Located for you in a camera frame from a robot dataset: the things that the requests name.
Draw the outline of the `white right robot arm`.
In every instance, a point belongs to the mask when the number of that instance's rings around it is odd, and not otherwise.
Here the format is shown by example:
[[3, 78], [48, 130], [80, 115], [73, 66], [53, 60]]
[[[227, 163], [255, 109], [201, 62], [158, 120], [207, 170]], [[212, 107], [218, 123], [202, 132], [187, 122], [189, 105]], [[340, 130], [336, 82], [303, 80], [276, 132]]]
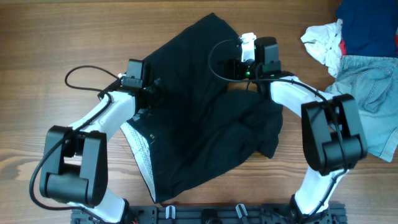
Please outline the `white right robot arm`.
[[283, 71], [274, 37], [243, 34], [237, 39], [237, 47], [241, 56], [226, 61], [222, 79], [254, 83], [263, 98], [285, 106], [302, 120], [307, 172], [287, 207], [268, 211], [280, 215], [286, 223], [332, 222], [329, 199], [333, 191], [368, 153], [353, 96], [318, 91]]

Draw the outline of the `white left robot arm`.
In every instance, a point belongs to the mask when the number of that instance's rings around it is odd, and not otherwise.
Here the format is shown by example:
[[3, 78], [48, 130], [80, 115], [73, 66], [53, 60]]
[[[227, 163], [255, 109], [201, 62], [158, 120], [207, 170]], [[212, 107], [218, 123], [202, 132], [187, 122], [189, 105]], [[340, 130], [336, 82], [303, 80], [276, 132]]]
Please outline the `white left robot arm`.
[[143, 108], [155, 103], [149, 65], [130, 59], [127, 70], [104, 89], [96, 89], [100, 103], [70, 126], [52, 126], [46, 135], [44, 156], [29, 184], [31, 200], [41, 196], [64, 203], [63, 210], [80, 211], [93, 223], [137, 223], [129, 202], [108, 188], [108, 141]]

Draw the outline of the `black shorts garment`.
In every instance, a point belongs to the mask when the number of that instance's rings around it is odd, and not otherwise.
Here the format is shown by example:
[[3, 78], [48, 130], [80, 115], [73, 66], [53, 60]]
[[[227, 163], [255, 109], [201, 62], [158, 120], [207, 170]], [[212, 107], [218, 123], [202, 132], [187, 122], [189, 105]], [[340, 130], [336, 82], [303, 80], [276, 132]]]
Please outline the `black shorts garment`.
[[209, 14], [144, 59], [159, 98], [128, 121], [125, 133], [147, 141], [146, 184], [155, 203], [224, 174], [255, 151], [274, 155], [282, 106], [255, 91], [229, 90], [221, 79], [221, 61], [239, 56], [237, 39]]

